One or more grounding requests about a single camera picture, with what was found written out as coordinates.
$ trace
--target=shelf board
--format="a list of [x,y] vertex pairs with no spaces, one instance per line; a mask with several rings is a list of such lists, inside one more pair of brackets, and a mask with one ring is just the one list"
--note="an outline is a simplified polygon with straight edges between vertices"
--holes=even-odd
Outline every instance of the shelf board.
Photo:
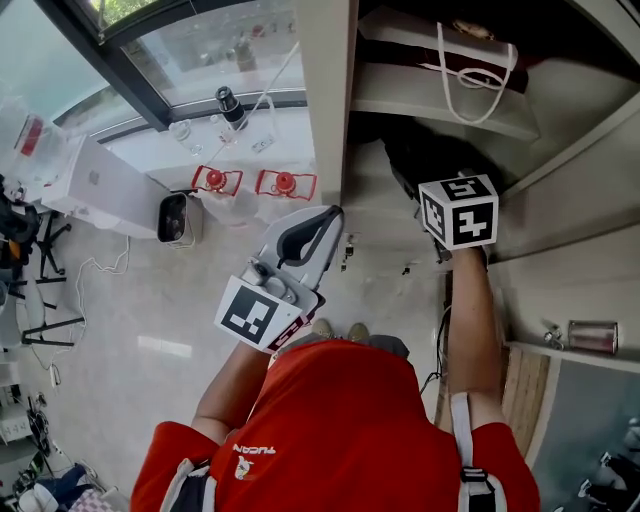
[[623,372],[640,373],[640,360],[623,359],[620,353],[615,356],[607,354],[597,354],[580,352],[575,350],[555,350],[547,345],[510,341],[507,342],[509,347],[517,347],[525,352],[533,352],[535,354],[543,354],[549,357],[557,357],[565,361],[574,361],[576,363],[590,364],[600,366],[602,368],[610,368],[611,370],[621,370]]
[[[496,95],[488,89],[467,89],[453,76],[449,86],[458,114],[469,119],[482,116]],[[356,65],[351,110],[460,124],[447,107],[440,72],[393,64]],[[526,141],[540,136],[526,97],[509,89],[491,117],[475,127]]]

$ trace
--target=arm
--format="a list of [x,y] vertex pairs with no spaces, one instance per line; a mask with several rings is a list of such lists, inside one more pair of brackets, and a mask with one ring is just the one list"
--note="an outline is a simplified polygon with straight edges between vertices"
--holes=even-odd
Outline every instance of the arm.
[[200,399],[191,426],[222,445],[231,430],[247,421],[262,389],[270,357],[238,342]]
[[447,382],[452,395],[469,393],[472,428],[505,423],[500,371],[500,343],[482,256],[476,249],[455,251]]

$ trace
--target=red t-shirt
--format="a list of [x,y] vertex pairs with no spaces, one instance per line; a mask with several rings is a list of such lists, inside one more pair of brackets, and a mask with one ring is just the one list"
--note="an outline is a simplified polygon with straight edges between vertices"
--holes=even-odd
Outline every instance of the red t-shirt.
[[[538,490],[504,424],[473,431],[474,466],[496,476],[510,511],[538,511]],[[218,446],[162,423],[132,511],[157,511],[180,462],[212,459],[218,511],[456,511],[455,439],[425,416],[413,367],[347,341],[278,358],[247,424]]]

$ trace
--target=floor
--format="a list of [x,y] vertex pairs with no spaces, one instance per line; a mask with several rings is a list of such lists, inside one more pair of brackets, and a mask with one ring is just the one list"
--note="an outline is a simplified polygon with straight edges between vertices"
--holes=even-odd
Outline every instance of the floor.
[[[71,223],[73,230],[57,244],[69,281],[58,288],[47,285],[44,292],[45,300],[58,300],[66,308],[52,312],[48,322],[77,311],[74,283],[83,261],[96,256],[100,264],[112,265],[125,248],[122,235]],[[243,268],[260,231],[231,230],[210,221],[202,243],[192,249],[132,240],[124,275],[85,266],[88,327],[75,350],[57,356],[62,384],[56,391],[32,351],[20,349],[23,382],[31,393],[43,391],[49,401],[45,412],[52,438],[71,459],[94,466],[105,484],[130,494],[154,427],[165,420],[190,421],[202,392],[236,343],[212,319],[229,275]],[[433,340],[442,310],[439,276],[421,275],[419,268],[401,276],[402,269],[367,269],[366,259],[357,260],[352,258],[344,273],[333,266],[325,275],[320,292],[327,304],[320,316],[338,333],[363,321],[372,332],[401,337],[422,383],[435,369]],[[66,329],[49,336],[67,337]],[[52,350],[35,350],[48,364]],[[431,384],[423,395],[431,418],[437,391],[437,384]]]

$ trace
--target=window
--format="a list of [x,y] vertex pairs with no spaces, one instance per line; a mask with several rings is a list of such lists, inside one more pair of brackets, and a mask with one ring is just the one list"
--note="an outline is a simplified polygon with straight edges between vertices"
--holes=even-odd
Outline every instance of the window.
[[97,16],[98,26],[103,28],[126,18],[155,0],[89,0],[89,9]]
[[[58,124],[108,132],[102,140],[217,113],[223,85],[252,108],[297,42],[293,0],[22,1],[35,1],[100,77]],[[276,108],[306,105],[299,54],[270,96]]]
[[[209,99],[229,86],[262,92],[296,43],[289,1],[255,1],[187,18],[128,43],[136,68],[172,106]],[[300,55],[278,87],[302,88]]]
[[[18,34],[29,36],[16,45]],[[58,123],[64,128],[93,133],[138,116],[33,0],[13,0],[0,12],[0,48],[0,80],[39,115],[66,119]],[[72,115],[89,108],[90,117]]]

